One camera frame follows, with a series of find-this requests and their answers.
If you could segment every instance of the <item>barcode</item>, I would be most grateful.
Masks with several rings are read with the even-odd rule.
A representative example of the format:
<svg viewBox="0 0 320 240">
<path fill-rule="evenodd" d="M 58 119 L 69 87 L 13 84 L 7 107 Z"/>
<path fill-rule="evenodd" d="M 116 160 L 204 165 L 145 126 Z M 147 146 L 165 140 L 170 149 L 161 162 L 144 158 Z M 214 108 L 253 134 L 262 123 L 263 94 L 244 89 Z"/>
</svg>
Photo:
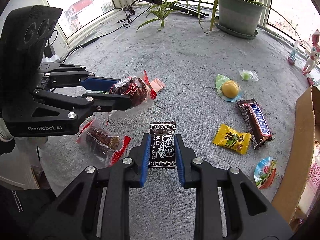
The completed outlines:
<svg viewBox="0 0 320 240">
<path fill-rule="evenodd" d="M 253 144 L 253 148 L 255 149 L 258 146 L 258 144 L 257 144 L 257 141 L 254 138 L 253 134 L 251 135 L 251 141 L 252 141 L 252 144 Z"/>
</svg>

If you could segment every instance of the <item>black cable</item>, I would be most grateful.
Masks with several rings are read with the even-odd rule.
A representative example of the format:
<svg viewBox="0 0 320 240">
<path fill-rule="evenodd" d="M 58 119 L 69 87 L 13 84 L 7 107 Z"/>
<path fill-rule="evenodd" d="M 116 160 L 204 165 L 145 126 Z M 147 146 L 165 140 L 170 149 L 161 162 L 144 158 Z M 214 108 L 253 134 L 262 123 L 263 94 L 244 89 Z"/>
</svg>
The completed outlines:
<svg viewBox="0 0 320 240">
<path fill-rule="evenodd" d="M 132 6 L 133 4 L 135 4 L 137 1 L 139 1 L 139 0 L 135 0 L 130 6 Z M 152 6 L 152 5 L 150 5 L 146 10 L 144 10 L 142 13 L 140 13 L 140 14 L 139 14 L 137 17 L 135 17 L 133 20 L 131 19 L 131 16 L 132 16 L 131 10 L 130 10 L 129 8 L 127 8 L 127 9 L 125 10 L 126 18 L 118 21 L 118 23 L 123 22 L 123 25 L 122 25 L 122 26 L 120 26 L 119 28 L 117 28 L 117 29 L 115 29 L 115 30 L 113 30 L 113 31 L 111 31 L 111 32 L 109 32 L 109 33 L 106 33 L 106 34 L 103 34 L 103 35 L 101 35 L 101 36 L 95 37 L 95 38 L 89 40 L 88 42 L 86 42 L 86 43 L 84 43 L 84 44 L 81 44 L 81 45 L 73 48 L 71 51 L 68 52 L 68 54 L 66 55 L 66 57 L 62 60 L 62 63 L 65 63 L 67 57 L 69 57 L 69 56 L 70 56 L 72 53 L 74 53 L 76 50 L 88 46 L 88 45 L 91 44 L 92 42 L 97 41 L 99 38 L 102 38 L 102 37 L 104 37 L 104 36 L 107 36 L 107 35 L 109 35 L 109 34 L 111 34 L 111 33 L 116 32 L 117 30 L 121 29 L 122 27 L 129 28 L 129 27 L 131 26 L 131 23 L 132 23 L 135 19 L 137 19 L 139 16 L 141 16 L 142 14 L 144 14 L 146 11 L 148 11 L 148 10 L 151 8 L 151 6 Z"/>
<path fill-rule="evenodd" d="M 54 41 L 51 43 L 51 45 L 56 41 L 56 39 L 57 39 L 57 37 L 58 37 L 58 31 L 57 30 L 53 30 L 53 32 L 52 32 L 52 35 L 53 35 L 53 33 L 54 32 L 56 32 L 57 33 L 57 35 L 56 35 L 56 37 L 54 38 Z"/>
</svg>

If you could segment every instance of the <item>figurine ear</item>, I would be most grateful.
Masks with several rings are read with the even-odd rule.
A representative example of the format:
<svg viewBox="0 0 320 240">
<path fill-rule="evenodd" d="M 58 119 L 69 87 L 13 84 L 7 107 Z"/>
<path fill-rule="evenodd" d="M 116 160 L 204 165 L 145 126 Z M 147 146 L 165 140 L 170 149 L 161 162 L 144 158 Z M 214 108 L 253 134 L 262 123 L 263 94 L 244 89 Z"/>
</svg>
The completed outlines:
<svg viewBox="0 0 320 240">
<path fill-rule="evenodd" d="M 319 35 L 312 35 L 312 43 L 313 45 L 317 45 L 319 42 Z"/>
</svg>

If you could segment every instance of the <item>white wall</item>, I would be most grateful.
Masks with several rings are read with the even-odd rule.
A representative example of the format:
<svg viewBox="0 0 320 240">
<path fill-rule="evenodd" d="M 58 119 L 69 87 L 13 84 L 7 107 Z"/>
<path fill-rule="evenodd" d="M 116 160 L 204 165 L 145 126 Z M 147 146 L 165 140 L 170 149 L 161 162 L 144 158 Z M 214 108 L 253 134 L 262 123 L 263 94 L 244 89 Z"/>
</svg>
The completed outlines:
<svg viewBox="0 0 320 240">
<path fill-rule="evenodd" d="M 17 8 L 25 7 L 25 6 L 30 6 L 30 5 L 44 5 L 42 0 L 10 0 L 9 3 L 7 4 L 6 8 L 4 9 L 2 15 L 0 16 L 0 34 L 2 32 L 2 28 L 4 25 L 4 21 L 7 17 L 7 15 L 12 11 Z M 53 44 L 55 52 L 58 54 L 58 56 L 62 57 L 63 54 L 68 49 L 67 43 L 64 41 L 62 36 L 58 34 L 58 37 L 56 41 Z"/>
</svg>

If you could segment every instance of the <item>cardboard box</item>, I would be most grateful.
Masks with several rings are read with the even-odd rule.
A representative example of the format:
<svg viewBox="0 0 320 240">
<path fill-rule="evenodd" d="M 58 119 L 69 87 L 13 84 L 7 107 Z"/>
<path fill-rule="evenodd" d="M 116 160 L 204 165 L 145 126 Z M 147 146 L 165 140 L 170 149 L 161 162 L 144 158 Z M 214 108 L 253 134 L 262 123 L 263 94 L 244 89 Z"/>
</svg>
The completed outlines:
<svg viewBox="0 0 320 240">
<path fill-rule="evenodd" d="M 306 205 L 312 202 L 310 196 L 306 197 L 307 193 L 304 193 L 299 203 L 304 190 L 307 190 L 315 140 L 320 141 L 320 91 L 310 86 L 297 100 L 290 158 L 271 202 L 288 224 L 293 224 L 294 218 L 305 218 Z"/>
</svg>

